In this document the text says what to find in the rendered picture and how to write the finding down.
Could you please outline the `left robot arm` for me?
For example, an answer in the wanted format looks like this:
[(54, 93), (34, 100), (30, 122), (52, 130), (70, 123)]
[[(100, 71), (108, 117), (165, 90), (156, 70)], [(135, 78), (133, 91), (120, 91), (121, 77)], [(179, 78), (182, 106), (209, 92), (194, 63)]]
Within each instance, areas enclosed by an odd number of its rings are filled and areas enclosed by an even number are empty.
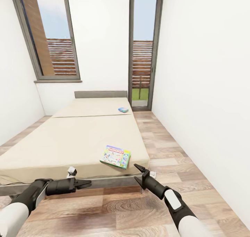
[(25, 191), (17, 194), (11, 203), (0, 211), (0, 236), (16, 237), (31, 212), (45, 196), (74, 193), (91, 186), (91, 180), (75, 179), (76, 173), (76, 169), (70, 167), (67, 179), (36, 179)]

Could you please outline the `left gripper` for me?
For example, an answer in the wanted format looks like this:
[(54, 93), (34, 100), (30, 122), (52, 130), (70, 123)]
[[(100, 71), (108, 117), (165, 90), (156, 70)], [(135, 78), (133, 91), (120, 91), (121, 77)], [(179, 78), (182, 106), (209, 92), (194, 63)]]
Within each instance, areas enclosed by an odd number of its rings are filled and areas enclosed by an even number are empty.
[(91, 186), (91, 180), (78, 180), (75, 178), (59, 180), (56, 195), (74, 193), (76, 190)]

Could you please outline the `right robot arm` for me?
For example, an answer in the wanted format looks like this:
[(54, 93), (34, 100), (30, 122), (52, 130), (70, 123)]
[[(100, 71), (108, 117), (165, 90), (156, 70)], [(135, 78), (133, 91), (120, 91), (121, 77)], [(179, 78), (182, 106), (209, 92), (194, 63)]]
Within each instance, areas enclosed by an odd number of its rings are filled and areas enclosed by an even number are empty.
[(164, 198), (180, 237), (213, 237), (182, 200), (178, 192), (168, 186), (163, 186), (155, 180), (156, 172), (145, 169), (145, 167), (138, 164), (134, 164), (134, 166), (143, 173), (142, 180), (136, 176), (134, 177), (143, 190), (147, 188), (160, 200)]

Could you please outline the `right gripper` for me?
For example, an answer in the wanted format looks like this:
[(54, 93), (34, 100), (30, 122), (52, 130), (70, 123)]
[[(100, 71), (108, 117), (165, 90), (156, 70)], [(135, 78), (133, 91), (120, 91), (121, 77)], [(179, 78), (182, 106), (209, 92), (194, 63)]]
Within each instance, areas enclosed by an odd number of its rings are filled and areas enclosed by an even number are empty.
[(143, 190), (147, 188), (154, 194), (156, 186), (159, 184), (159, 182), (150, 176), (150, 170), (145, 169), (145, 167), (138, 164), (134, 164), (134, 166), (143, 173), (142, 180), (140, 180), (136, 176), (134, 177), (135, 180), (139, 183)]

